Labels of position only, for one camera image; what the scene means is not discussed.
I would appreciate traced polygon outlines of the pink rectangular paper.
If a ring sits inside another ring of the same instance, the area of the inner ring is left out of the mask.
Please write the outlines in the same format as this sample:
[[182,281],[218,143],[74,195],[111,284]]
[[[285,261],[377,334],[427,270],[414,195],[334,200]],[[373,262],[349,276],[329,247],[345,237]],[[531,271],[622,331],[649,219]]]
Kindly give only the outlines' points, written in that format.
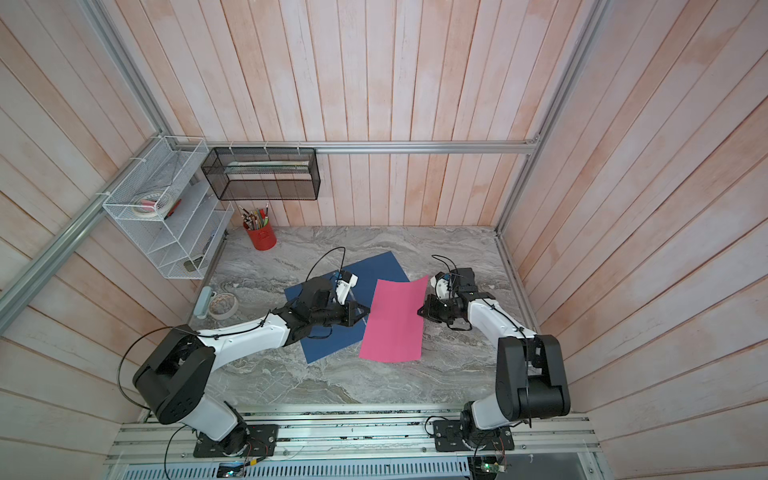
[[377,282],[359,357],[380,363],[420,360],[428,277],[412,282]]

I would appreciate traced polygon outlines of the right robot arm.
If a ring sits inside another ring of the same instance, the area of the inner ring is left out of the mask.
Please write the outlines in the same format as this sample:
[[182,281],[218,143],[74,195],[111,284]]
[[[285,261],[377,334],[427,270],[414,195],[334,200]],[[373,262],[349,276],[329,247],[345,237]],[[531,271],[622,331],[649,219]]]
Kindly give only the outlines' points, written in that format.
[[461,414],[465,431],[495,430],[570,413],[564,360],[554,336],[536,333],[515,320],[492,294],[479,289],[470,268],[439,272],[430,285],[434,291],[426,296],[419,316],[449,328],[464,320],[496,348],[494,392],[465,406]]

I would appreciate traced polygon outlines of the right blue paper sheet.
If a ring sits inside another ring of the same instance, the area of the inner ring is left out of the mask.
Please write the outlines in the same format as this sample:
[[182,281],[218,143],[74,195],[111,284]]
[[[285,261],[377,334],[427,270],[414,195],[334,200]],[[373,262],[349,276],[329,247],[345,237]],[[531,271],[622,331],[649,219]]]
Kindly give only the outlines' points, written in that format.
[[351,293],[355,300],[366,306],[373,301],[377,282],[408,282],[409,279],[391,251],[369,257],[344,267],[344,271],[356,275],[358,280]]

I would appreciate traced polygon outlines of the tape roll on table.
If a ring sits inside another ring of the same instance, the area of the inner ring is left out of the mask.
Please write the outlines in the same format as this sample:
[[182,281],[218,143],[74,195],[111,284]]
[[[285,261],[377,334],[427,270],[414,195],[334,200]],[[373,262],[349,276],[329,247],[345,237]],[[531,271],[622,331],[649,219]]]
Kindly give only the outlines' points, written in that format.
[[231,318],[239,309],[239,300],[231,293],[214,293],[208,305],[208,314],[217,321]]

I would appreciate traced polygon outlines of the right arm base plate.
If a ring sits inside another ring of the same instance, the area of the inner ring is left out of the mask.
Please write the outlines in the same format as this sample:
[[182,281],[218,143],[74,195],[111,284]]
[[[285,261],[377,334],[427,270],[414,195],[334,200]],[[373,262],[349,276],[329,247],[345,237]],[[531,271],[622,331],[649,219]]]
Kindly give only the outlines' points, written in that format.
[[515,448],[509,427],[475,430],[459,420],[439,418],[432,420],[429,428],[438,452],[504,452]]

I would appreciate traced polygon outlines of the blue paper sheet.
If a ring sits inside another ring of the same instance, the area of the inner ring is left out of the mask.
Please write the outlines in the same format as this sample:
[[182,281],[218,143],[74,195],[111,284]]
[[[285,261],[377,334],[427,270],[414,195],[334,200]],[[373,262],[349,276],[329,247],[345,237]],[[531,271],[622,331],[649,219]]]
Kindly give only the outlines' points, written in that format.
[[408,282],[409,279],[391,251],[369,257],[344,267],[344,271],[356,275],[358,280],[351,293],[355,300],[366,306],[373,301],[377,282]]
[[[372,305],[376,279],[363,276],[358,279],[350,295],[362,305]],[[368,317],[359,320],[354,326],[343,325],[314,326],[307,338],[300,341],[305,359],[308,364],[323,359],[362,341]]]

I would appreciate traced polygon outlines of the black mesh wall basket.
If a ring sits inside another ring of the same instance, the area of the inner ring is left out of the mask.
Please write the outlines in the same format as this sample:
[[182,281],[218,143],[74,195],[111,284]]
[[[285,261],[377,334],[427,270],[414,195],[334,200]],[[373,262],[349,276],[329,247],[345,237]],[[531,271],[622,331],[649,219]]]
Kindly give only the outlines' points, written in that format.
[[201,165],[225,201],[314,201],[321,176],[316,152],[293,147],[215,147]]

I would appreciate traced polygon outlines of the left blue paper sheet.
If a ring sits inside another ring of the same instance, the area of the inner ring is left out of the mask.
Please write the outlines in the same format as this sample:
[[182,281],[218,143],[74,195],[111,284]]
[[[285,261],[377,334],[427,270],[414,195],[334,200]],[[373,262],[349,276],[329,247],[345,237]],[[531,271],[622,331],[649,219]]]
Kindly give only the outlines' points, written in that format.
[[[372,305],[376,279],[363,276],[358,279],[350,295],[362,305]],[[362,341],[368,317],[359,320],[354,326],[343,325],[314,326],[307,338],[300,341],[305,359],[308,364],[323,359]]]

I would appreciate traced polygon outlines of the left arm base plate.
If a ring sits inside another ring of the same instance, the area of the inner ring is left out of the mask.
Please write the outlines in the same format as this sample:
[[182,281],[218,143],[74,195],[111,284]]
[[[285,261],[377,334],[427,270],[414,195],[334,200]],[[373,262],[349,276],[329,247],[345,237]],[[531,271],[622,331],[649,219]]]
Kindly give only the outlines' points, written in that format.
[[277,424],[239,425],[220,441],[197,434],[194,458],[269,457],[276,448]]

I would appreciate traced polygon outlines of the red pen cup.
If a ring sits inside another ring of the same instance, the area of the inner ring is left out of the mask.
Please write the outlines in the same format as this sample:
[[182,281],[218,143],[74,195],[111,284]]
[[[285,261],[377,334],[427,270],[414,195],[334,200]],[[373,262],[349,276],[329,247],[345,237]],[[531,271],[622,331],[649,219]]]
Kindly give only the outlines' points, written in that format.
[[268,251],[277,244],[277,238],[270,223],[268,213],[268,205],[257,210],[241,208],[242,225],[254,248],[259,251]]

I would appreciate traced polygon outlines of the tape roll in rack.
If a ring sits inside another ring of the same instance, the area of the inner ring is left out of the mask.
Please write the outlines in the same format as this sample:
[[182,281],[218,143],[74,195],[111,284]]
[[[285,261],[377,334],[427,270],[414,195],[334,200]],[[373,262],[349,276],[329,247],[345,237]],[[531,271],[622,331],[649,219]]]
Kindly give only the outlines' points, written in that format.
[[130,211],[139,219],[165,218],[171,205],[172,196],[156,190],[139,195],[130,207]]

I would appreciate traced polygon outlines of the aluminium frame rail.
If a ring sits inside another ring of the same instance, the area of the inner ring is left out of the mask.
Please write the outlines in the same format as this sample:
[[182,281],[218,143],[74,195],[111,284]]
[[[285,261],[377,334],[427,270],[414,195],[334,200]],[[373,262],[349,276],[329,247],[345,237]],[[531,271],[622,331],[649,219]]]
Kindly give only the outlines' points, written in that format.
[[[437,453],[425,428],[428,417],[457,419],[460,404],[267,405],[241,410],[250,425],[278,427],[275,461],[374,457],[424,457]],[[106,456],[107,465],[191,461],[196,437],[189,429],[162,425],[151,417],[122,425]],[[535,420],[512,429],[512,454],[598,452],[590,420],[570,414]]]

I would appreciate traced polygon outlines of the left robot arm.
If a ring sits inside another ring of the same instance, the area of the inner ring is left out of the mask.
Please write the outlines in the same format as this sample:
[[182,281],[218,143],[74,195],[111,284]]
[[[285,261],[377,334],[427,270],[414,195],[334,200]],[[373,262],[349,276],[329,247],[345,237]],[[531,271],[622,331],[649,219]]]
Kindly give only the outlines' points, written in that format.
[[239,450],[246,424],[233,408],[206,393],[211,373],[308,338],[316,326],[355,326],[370,313],[351,295],[357,281],[345,270],[331,278],[314,277],[301,284],[296,298],[256,320],[215,330],[172,327],[136,371],[133,385],[160,423],[182,423]]

